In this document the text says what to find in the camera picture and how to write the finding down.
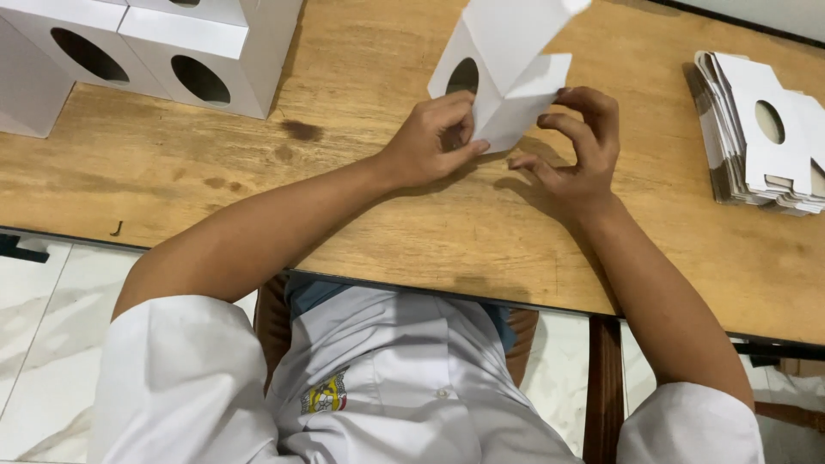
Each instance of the school emblem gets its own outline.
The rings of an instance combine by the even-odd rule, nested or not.
[[[340,411],[347,406],[344,374],[349,366],[320,381],[301,396],[301,414],[319,411]]]

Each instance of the oval cutout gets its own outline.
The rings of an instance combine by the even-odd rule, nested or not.
[[[447,83],[447,93],[469,90],[472,93],[479,91],[479,66],[472,58],[465,58],[455,67],[450,81]]]
[[[197,59],[177,54],[172,57],[172,71],[183,87],[204,102],[223,108],[232,101],[224,81]]]
[[[782,118],[776,108],[765,100],[760,100],[757,102],[756,114],[757,123],[765,137],[775,144],[783,144],[785,125],[782,124]]]
[[[115,85],[128,85],[129,75],[109,54],[88,39],[68,29],[54,27],[52,39],[58,47],[88,72]]]
[[[169,0],[170,2],[184,8],[194,8],[200,4],[200,0]]]

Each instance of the wood grain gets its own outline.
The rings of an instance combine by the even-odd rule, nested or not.
[[[307,0],[268,121],[78,84],[47,140],[0,134],[0,225],[151,247],[373,154],[427,98],[464,4]],[[682,74],[697,50],[749,55],[825,102],[825,51],[644,0],[596,0],[547,49],[573,52],[570,85],[619,100],[615,190],[724,327],[825,343],[825,217],[714,203]],[[536,128],[519,148],[574,160],[560,134]],[[297,267],[612,314],[588,253],[502,159],[389,199]]]

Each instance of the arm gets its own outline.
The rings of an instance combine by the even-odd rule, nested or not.
[[[452,173],[489,147],[467,144],[473,100],[472,93],[457,92],[419,103],[380,153],[227,206],[151,249],[132,267],[112,319],[163,296],[237,301],[386,193]],[[465,145],[444,153],[441,138],[456,126]]]
[[[552,168],[528,154],[511,159],[510,168],[532,172],[583,231],[659,385],[708,386],[753,409],[744,367],[713,312],[611,191],[620,151],[616,101],[590,88],[559,94],[556,104],[580,111],[584,122],[549,114],[539,126],[570,138],[577,164]]]

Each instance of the finger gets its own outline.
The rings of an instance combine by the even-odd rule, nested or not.
[[[507,166],[512,171],[517,169],[530,171],[547,188],[556,185],[560,179],[559,173],[537,154],[523,154],[510,158],[507,160]]]
[[[435,113],[433,120],[438,130],[446,130],[454,125],[458,125],[460,127],[461,141],[463,143],[469,142],[469,137],[465,138],[465,135],[468,132],[472,135],[475,130],[472,103],[457,102],[447,107],[435,109],[433,112]]]
[[[467,164],[473,158],[490,149],[490,143],[486,140],[476,140],[457,150],[444,153],[440,156],[444,175],[452,173],[456,169]]]
[[[472,105],[473,102],[475,102],[475,94],[469,90],[460,90],[458,92],[448,93],[444,97],[430,100],[426,105],[427,108],[441,108],[459,102],[467,102]]]
[[[556,129],[569,138],[582,166],[587,166],[601,152],[590,126],[571,116],[562,113],[542,115],[538,125],[542,129]]]
[[[600,146],[618,148],[619,103],[614,98],[593,88],[576,87],[561,89],[554,104],[582,113]]]

